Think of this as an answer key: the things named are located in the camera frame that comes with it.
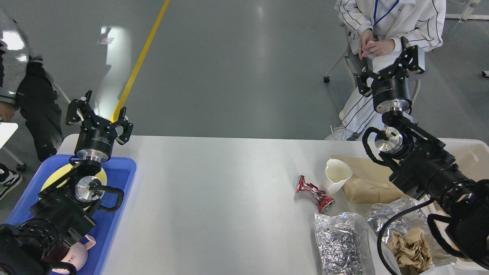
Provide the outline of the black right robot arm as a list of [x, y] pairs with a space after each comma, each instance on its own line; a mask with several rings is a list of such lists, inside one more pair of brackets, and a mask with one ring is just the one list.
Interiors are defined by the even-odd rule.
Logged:
[[377, 246], [387, 228], [399, 217], [436, 201], [446, 216], [429, 214], [432, 236], [448, 254], [469, 258], [488, 268], [488, 180], [473, 181], [463, 175], [455, 157], [445, 151], [445, 143], [418, 126], [411, 117], [408, 71], [424, 73], [424, 52], [402, 37], [402, 51], [393, 64], [372, 69], [369, 61], [356, 77], [363, 96], [372, 96], [374, 110], [386, 127], [369, 127], [362, 144], [369, 158], [392, 170], [389, 180], [415, 199], [429, 200], [389, 219], [377, 238]]

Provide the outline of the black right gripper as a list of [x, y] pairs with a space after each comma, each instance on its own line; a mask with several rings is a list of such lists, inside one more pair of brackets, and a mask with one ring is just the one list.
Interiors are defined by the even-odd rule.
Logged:
[[[359, 93], [365, 97], [372, 94], [377, 113], [410, 112], [412, 100], [407, 77], [426, 71], [424, 51], [418, 45], [412, 45], [406, 37], [401, 37], [401, 46], [402, 50], [393, 64], [382, 69], [382, 76], [386, 80], [375, 80], [377, 73], [369, 67], [364, 67], [356, 76]], [[367, 83], [369, 79], [374, 80], [371, 87]]]

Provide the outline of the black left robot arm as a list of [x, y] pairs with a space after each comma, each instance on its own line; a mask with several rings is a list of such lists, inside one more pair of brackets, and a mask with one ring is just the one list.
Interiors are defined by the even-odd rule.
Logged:
[[111, 122], [96, 115], [89, 105], [92, 91], [68, 105], [66, 124], [81, 123], [81, 131], [69, 159], [71, 169], [39, 194], [30, 207], [33, 217], [20, 226], [1, 225], [1, 270], [8, 275], [48, 275], [53, 269], [75, 275], [71, 263], [47, 261], [59, 246], [70, 248], [96, 225], [93, 214], [117, 211], [124, 192], [105, 186], [96, 177], [102, 164], [110, 160], [115, 141], [129, 141], [133, 124], [122, 107], [118, 119]]

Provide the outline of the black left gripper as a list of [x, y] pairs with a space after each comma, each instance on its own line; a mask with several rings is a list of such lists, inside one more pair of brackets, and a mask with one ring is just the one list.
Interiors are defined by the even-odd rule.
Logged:
[[[131, 136], [133, 124], [126, 117], [126, 107], [120, 109], [115, 122], [109, 123], [109, 129], [96, 128], [96, 114], [89, 105], [92, 90], [88, 90], [80, 99], [73, 99], [66, 112], [66, 125], [81, 123], [80, 134], [74, 150], [74, 155], [82, 160], [94, 160], [99, 163], [107, 162], [112, 156], [115, 141], [120, 145], [126, 144]], [[122, 127], [122, 134], [115, 130]]]

